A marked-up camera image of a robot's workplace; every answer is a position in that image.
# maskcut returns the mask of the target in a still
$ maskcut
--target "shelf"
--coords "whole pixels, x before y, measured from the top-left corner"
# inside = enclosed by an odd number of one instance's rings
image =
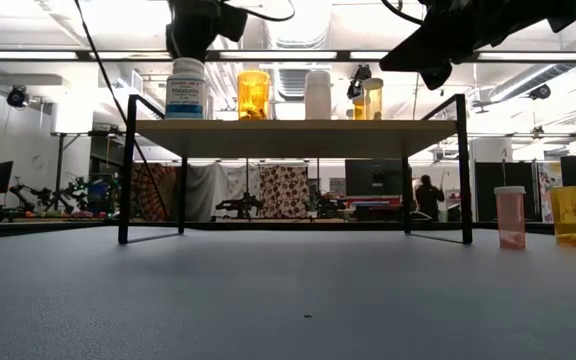
[[[137,133],[191,158],[400,158],[456,132],[456,121],[137,121]]]

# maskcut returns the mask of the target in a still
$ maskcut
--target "white label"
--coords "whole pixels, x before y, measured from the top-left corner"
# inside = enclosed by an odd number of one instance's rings
[[[170,79],[166,87],[166,118],[201,119],[204,113],[206,82]]]

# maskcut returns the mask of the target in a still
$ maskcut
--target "white jar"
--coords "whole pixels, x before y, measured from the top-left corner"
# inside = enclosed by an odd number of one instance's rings
[[[166,120],[203,119],[206,109],[204,64],[191,58],[173,63],[166,83]]]
[[[326,71],[311,71],[306,75],[306,120],[330,120],[332,97],[330,74]]]

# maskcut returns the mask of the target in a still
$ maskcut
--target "security camera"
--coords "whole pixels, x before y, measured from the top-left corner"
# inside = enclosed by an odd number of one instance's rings
[[[537,99],[548,99],[552,92],[550,91],[550,87],[548,85],[542,85],[535,90],[528,93],[528,97],[537,100]]]
[[[15,85],[12,87],[6,102],[15,109],[25,109],[30,102],[30,96],[26,92],[26,87],[23,85]]]

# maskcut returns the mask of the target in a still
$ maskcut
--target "patterned fabric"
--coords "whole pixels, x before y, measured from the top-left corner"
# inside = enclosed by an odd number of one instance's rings
[[[275,219],[306,217],[307,179],[305,166],[262,166],[263,216]]]
[[[162,204],[159,201],[155,184],[150,179],[146,166],[133,164],[132,193],[130,194],[133,204],[131,216],[146,221],[168,221],[169,217],[166,213],[170,214],[171,203],[176,195],[177,169],[179,168],[150,164],[150,169],[166,203]]]
[[[541,194],[541,216],[545,223],[554,223],[552,213],[552,200],[550,191],[553,188],[563,186],[561,176],[561,163],[537,164],[539,169],[539,192]]]

